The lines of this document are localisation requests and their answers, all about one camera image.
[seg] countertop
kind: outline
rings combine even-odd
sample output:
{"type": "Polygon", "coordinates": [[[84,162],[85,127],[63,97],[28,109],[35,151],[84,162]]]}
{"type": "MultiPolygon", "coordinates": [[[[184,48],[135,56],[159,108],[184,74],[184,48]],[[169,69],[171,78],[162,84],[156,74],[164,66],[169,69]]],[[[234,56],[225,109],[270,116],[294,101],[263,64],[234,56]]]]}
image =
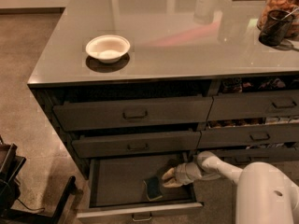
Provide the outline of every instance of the countertop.
{"type": "Polygon", "coordinates": [[[28,85],[218,78],[299,72],[299,38],[285,48],[258,40],[264,1],[70,0],[28,85]],[[131,43],[119,63],[90,59],[99,35],[131,43]]]}

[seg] concrete floor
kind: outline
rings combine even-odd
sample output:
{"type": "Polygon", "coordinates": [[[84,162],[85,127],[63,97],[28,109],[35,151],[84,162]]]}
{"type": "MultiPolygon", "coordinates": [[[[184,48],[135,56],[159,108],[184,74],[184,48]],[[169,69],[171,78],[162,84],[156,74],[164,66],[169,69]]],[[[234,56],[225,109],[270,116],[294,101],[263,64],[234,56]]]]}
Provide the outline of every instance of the concrete floor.
{"type": "MultiPolygon", "coordinates": [[[[20,199],[29,207],[45,207],[45,213],[52,215],[69,176],[76,177],[83,196],[70,196],[60,223],[79,224],[75,216],[86,205],[87,181],[26,85],[59,18],[59,14],[0,15],[0,134],[6,143],[15,143],[17,154],[27,159],[18,179],[20,199]]],[[[298,162],[284,162],[279,167],[297,182],[298,162]]],[[[205,202],[198,214],[157,217],[149,223],[234,223],[235,187],[229,181],[194,185],[198,201],[205,202]]],[[[14,208],[25,210],[18,202],[14,208]]]]}

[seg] black cup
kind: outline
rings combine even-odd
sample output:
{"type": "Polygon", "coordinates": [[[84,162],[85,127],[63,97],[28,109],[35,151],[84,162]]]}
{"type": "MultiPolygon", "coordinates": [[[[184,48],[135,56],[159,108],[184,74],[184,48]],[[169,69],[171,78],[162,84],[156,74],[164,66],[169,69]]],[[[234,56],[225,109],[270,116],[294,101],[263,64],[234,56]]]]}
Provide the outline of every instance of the black cup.
{"type": "Polygon", "coordinates": [[[270,47],[278,46],[291,27],[293,19],[294,16],[287,11],[269,11],[259,36],[260,42],[270,47]]]}

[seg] glass jar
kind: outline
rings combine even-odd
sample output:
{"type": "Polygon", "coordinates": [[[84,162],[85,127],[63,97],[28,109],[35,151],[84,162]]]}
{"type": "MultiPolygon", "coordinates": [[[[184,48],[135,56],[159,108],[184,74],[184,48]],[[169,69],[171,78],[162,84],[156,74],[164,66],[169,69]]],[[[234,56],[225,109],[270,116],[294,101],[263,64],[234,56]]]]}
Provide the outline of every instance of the glass jar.
{"type": "MultiPolygon", "coordinates": [[[[262,29],[267,19],[267,14],[270,10],[280,9],[280,10],[292,12],[297,7],[299,7],[299,0],[266,0],[266,5],[258,20],[258,24],[257,24],[258,28],[262,29]]],[[[295,16],[295,18],[291,28],[286,34],[286,37],[299,35],[299,11],[296,11],[295,13],[293,13],[293,15],[295,16]]]]}

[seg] white bowl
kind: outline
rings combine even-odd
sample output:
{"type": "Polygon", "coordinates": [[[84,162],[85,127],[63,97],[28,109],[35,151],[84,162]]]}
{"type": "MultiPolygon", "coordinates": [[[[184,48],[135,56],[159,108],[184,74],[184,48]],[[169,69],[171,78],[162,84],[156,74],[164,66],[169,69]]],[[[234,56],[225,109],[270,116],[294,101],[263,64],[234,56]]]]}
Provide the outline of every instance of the white bowl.
{"type": "Polygon", "coordinates": [[[102,63],[115,63],[129,48],[129,41],[121,36],[102,35],[87,44],[86,52],[102,63]]]}

